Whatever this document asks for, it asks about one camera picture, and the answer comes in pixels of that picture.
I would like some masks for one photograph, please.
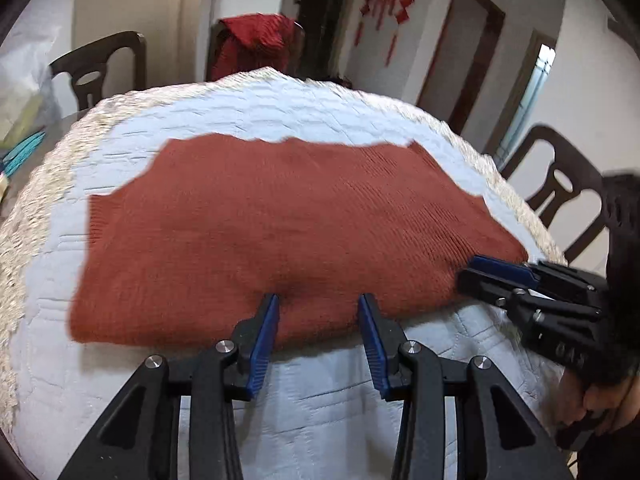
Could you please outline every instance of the red cloth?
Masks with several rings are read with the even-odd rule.
[[[286,72],[296,22],[279,14],[246,14],[222,22],[231,35],[210,69],[210,80],[263,66]]]
[[[476,253],[527,258],[418,144],[170,140],[91,197],[69,327],[81,342],[205,346],[275,292],[278,345],[303,344],[354,330],[363,292],[391,318],[443,307]]]

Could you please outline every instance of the human hand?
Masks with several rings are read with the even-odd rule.
[[[571,425],[582,420],[587,411],[609,410],[596,428],[597,435],[617,431],[640,413],[640,378],[628,377],[615,386],[592,384],[586,392],[582,381],[565,370],[558,388],[556,421]]]

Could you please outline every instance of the teal cloth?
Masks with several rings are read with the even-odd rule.
[[[19,142],[14,149],[7,153],[2,159],[4,174],[7,177],[11,177],[36,150],[42,139],[44,139],[44,132],[37,132]]]

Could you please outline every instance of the red wall decoration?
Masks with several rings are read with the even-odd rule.
[[[396,6],[396,0],[374,0],[373,9],[371,9],[369,3],[371,0],[364,0],[364,5],[360,8],[361,18],[360,23],[358,24],[358,30],[356,31],[356,38],[354,45],[358,46],[360,44],[360,40],[362,39],[362,32],[364,30],[364,17],[371,13],[372,16],[378,17],[376,22],[376,30],[380,30],[382,26],[382,20],[385,15],[386,6],[388,5],[388,15],[394,15],[394,7]],[[396,49],[396,43],[398,42],[398,30],[400,29],[400,25],[404,22],[409,21],[409,13],[407,12],[407,7],[413,5],[415,0],[400,0],[400,10],[395,13],[396,22],[398,23],[398,28],[391,39],[391,45],[389,46],[388,53],[386,54],[385,66],[389,66],[389,62],[391,62],[391,57],[394,54],[394,50]]]

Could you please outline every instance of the doorway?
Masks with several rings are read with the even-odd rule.
[[[504,24],[491,0],[451,0],[418,106],[461,134]]]
[[[340,43],[348,0],[299,0],[297,22],[305,31],[298,77],[328,79]]]
[[[484,147],[499,169],[525,133],[524,126],[556,58],[555,48],[556,40],[533,31],[516,82]]]

